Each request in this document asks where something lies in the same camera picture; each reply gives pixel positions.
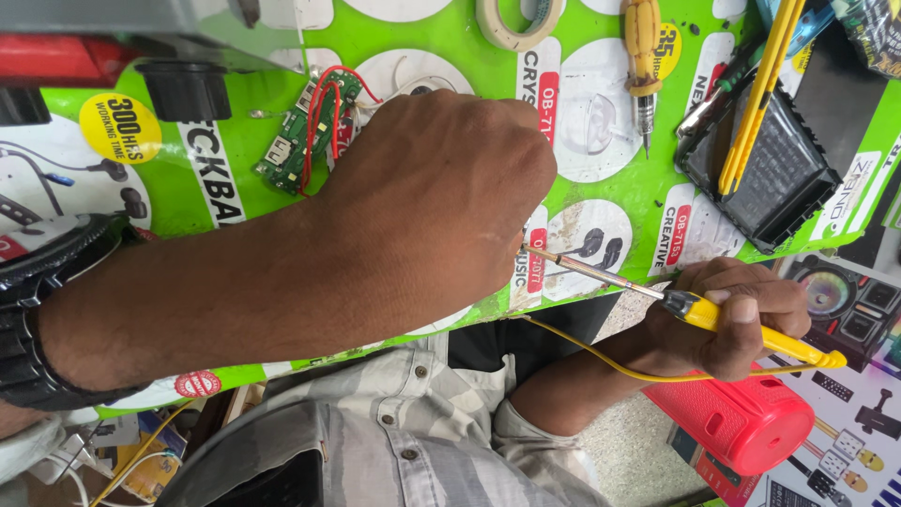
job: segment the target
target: fist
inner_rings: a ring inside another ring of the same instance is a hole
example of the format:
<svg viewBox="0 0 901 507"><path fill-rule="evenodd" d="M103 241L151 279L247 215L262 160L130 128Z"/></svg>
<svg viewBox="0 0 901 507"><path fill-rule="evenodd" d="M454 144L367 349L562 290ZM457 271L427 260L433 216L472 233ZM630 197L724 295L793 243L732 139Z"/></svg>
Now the fist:
<svg viewBox="0 0 901 507"><path fill-rule="evenodd" d="M500 290L557 163L538 112L448 90L394 98L314 197L397 334Z"/></svg>
<svg viewBox="0 0 901 507"><path fill-rule="evenodd" d="M727 257L688 266L675 290L687 290L723 307L719 331L681 322L655 304L646 323L669 374L703 370L725 382L743 380L764 348L760 326L800 339L810 329L807 293L795 281L781 280L760 264Z"/></svg>

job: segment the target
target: black plastic case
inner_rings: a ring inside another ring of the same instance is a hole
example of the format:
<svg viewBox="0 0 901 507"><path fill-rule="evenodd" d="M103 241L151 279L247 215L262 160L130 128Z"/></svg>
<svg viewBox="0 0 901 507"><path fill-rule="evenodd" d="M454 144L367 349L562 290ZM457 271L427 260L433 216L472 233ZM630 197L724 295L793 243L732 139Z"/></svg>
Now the black plastic case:
<svg viewBox="0 0 901 507"><path fill-rule="evenodd" d="M686 175L751 244L769 255L823 208L842 180L779 84L738 191L722 199L718 192L720 173L756 75L751 73L739 83L723 109L695 135L678 160Z"/></svg>

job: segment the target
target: screwdriver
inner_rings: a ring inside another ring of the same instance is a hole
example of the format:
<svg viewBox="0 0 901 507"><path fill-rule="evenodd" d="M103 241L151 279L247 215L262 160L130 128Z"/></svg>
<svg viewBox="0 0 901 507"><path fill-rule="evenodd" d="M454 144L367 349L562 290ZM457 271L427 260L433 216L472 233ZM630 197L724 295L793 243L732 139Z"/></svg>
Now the screwdriver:
<svg viewBox="0 0 901 507"><path fill-rule="evenodd" d="M663 89L654 68L654 50L660 46L660 5L657 0L632 0L625 11L625 45L635 59L635 81L629 95L638 102L636 126L644 137L645 158L651 158L654 132L654 94Z"/></svg>
<svg viewBox="0 0 901 507"><path fill-rule="evenodd" d="M696 294L684 290L654 290L650 287L633 283L618 274L599 270L594 266L581 263L575 259L570 259L564 255L556 255L544 250L532 248L527 244L523 245L523 250L529 254L537 255L562 268L583 274L589 278L602 281L621 289L634 290L649 298L654 298L655 300L660 301L663 308L667 309L669 313L675 315L680 320L683 320L692 326L716 332L717 323L720 318L720 307ZM779 333L775 329L770 329L766 326L761 326L761 328L763 331L763 345L771 350L789 355L804 363L814 364L819 368L842 368L848 363L845 356L838 351L824 354L808 344Z"/></svg>
<svg viewBox="0 0 901 507"><path fill-rule="evenodd" d="M710 94L704 102L698 104L688 116L682 120L676 129L676 136L684 139L690 135L695 135L697 127L701 125L701 120L711 108L716 104L720 97L724 94L732 93L735 85L747 76L763 58L763 52L767 49L767 35L755 38L751 43L744 46L738 56L729 64L725 73L716 80L716 88L714 93Z"/></svg>

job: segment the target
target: tiled floor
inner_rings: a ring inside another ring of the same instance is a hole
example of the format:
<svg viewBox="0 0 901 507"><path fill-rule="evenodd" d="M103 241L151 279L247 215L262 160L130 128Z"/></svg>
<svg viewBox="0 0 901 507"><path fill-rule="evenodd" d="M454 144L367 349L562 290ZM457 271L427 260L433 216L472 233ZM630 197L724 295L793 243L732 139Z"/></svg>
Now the tiled floor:
<svg viewBox="0 0 901 507"><path fill-rule="evenodd" d="M634 326L651 300L624 294L599 338ZM582 446L595 459L601 492L616 507L666 506L698 492L705 482L667 443L672 419L643 394L622 401L581 435Z"/></svg>

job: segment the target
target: circuit board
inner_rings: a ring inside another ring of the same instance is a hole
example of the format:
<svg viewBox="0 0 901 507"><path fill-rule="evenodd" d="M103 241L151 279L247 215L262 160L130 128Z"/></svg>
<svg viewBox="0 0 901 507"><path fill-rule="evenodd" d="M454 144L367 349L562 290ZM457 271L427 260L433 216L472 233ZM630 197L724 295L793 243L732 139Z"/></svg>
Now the circuit board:
<svg viewBox="0 0 901 507"><path fill-rule="evenodd" d="M325 84L333 81L341 91L341 102L338 117L341 118L347 108L352 106L363 89L362 83L349 73L330 73L325 77ZM287 115L282 124L282 130L278 133L272 145L266 150L263 160L259 161L254 170L264 176L272 185L284 190L292 196L300 190L301 173L304 170L304 158L306 155L306 123L312 106L313 92L317 81L310 79L304 87L303 93L297 99L296 104ZM316 136L313 141L313 162L325 155L325 150L332 141L332 123L334 121L334 90L325 93L322 113L319 114L319 124L316 126Z"/></svg>

